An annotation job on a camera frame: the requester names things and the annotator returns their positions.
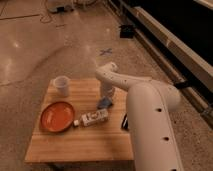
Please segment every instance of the orange plate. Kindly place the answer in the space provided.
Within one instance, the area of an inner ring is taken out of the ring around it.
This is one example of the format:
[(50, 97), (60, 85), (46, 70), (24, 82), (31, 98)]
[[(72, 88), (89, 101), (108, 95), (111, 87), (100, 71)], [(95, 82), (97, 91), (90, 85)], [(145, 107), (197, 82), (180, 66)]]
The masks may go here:
[(41, 126), (50, 132), (60, 132), (67, 129), (74, 121), (75, 111), (71, 104), (56, 102), (49, 106), (41, 114)]

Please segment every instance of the table leg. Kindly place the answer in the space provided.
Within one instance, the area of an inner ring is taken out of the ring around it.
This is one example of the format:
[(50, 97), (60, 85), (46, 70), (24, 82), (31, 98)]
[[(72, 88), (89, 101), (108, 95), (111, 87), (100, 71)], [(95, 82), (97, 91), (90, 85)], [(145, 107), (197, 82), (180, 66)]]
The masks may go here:
[(54, 163), (45, 163), (53, 171), (63, 171), (63, 168), (59, 168)]

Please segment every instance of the polished floor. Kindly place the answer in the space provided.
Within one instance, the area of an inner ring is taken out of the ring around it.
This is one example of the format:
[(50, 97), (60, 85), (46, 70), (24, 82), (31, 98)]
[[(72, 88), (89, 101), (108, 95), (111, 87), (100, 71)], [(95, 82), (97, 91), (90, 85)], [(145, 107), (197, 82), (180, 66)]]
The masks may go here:
[[(0, 170), (49, 170), (24, 163), (34, 122), (49, 81), (58, 75), (94, 77), (109, 61), (119, 72), (170, 82), (135, 39), (119, 38), (118, 20), (101, 2), (83, 10), (46, 15), (43, 0), (0, 1)], [(32, 17), (13, 18), (35, 15)], [(186, 171), (213, 170), (213, 132), (182, 98), (171, 113)], [(66, 170), (134, 170), (132, 161), (72, 163)]]

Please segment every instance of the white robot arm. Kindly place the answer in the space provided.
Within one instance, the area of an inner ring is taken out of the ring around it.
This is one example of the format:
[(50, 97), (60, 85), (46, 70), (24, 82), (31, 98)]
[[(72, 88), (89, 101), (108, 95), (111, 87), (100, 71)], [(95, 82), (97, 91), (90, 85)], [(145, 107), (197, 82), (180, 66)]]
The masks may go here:
[(169, 111), (180, 103), (172, 85), (151, 77), (117, 74), (115, 63), (96, 70), (101, 95), (112, 96), (113, 86), (128, 92), (127, 117), (137, 171), (183, 171)]

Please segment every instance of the wooden table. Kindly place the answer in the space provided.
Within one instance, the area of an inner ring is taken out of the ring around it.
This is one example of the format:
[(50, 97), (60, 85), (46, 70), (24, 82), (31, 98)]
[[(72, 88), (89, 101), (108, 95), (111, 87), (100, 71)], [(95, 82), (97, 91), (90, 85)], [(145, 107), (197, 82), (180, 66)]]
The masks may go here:
[[(66, 101), (74, 106), (75, 119), (84, 113), (94, 112), (100, 99), (99, 85), (96, 79), (71, 80), (70, 97), (62, 98), (51, 81), (41, 111), (53, 102)], [(116, 89), (114, 106), (109, 109), (108, 122), (90, 127), (70, 127), (58, 134), (39, 129), (39, 114), (25, 162), (133, 160), (129, 133), (120, 129), (126, 112), (125, 100), (126, 92)]]

